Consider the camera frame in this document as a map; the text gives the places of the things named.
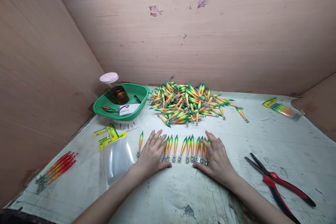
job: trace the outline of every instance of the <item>red pliers handle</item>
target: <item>red pliers handle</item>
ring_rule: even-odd
[[[292,214],[292,212],[289,210],[288,206],[285,204],[284,200],[282,199],[277,187],[275,186],[274,181],[272,180],[271,177],[263,175],[262,180],[265,182],[266,185],[270,188],[272,195],[280,207],[281,211],[288,217],[290,218],[294,223],[300,224],[298,219]]]
[[[307,194],[305,194],[303,191],[301,191],[299,188],[297,188],[296,186],[292,185],[291,183],[282,180],[281,178],[279,178],[279,176],[271,171],[269,172],[269,175],[272,177],[272,179],[277,182],[280,185],[283,185],[284,187],[287,187],[289,190],[291,190],[292,192],[294,192],[295,194],[297,194],[301,199],[303,199],[308,205],[312,206],[312,207],[316,207],[315,202],[309,198],[309,196]]]

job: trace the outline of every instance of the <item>person's left hand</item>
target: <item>person's left hand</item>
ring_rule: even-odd
[[[165,141],[163,144],[162,142],[166,139],[167,135],[164,134],[157,140],[157,138],[162,133],[162,129],[159,130],[155,136],[154,133],[155,130],[153,130],[150,134],[145,146],[140,153],[138,161],[132,167],[141,170],[144,180],[158,171],[172,166],[169,161],[160,162],[161,156],[167,145],[167,141]]]

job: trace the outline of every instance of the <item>hand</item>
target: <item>hand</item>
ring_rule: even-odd
[[[211,146],[204,139],[200,139],[200,141],[207,149],[209,166],[205,166],[201,163],[194,163],[193,167],[196,167],[205,174],[208,174],[214,180],[217,180],[220,184],[230,188],[230,186],[235,183],[238,174],[227,157],[221,139],[216,138],[208,131],[205,131],[205,133],[210,140]]]
[[[155,130],[150,134],[145,146],[143,147],[140,157],[132,169],[140,170],[143,179],[147,179],[158,171],[171,167],[172,164],[169,161],[160,162],[161,156],[165,151],[165,147],[167,145],[167,141],[163,144],[162,142],[166,139],[167,135],[164,134],[162,137],[157,140],[157,138],[162,133],[162,129],[159,130],[154,136]]]

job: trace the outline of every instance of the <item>pink jar lid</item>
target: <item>pink jar lid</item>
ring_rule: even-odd
[[[104,83],[104,84],[110,84],[113,83],[115,81],[117,81],[119,79],[119,76],[117,73],[106,73],[104,75],[102,75],[99,80]]]

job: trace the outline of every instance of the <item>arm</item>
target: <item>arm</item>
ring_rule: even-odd
[[[154,133],[155,130],[152,131],[138,161],[132,168],[93,202],[72,224],[108,223],[119,206],[139,184],[154,173],[172,166],[168,161],[160,162],[162,153],[167,145],[166,141],[163,144],[162,142],[167,135],[163,135],[156,141],[162,130],[159,130],[155,136]]]
[[[249,183],[240,177],[227,157],[225,147],[220,138],[205,131],[210,139],[211,146],[203,139],[208,152],[209,166],[201,163],[194,163],[194,167],[208,174],[220,184],[226,186],[236,194],[242,202],[256,215],[263,223],[290,223],[293,222],[279,209],[273,206],[267,199],[258,193]]]

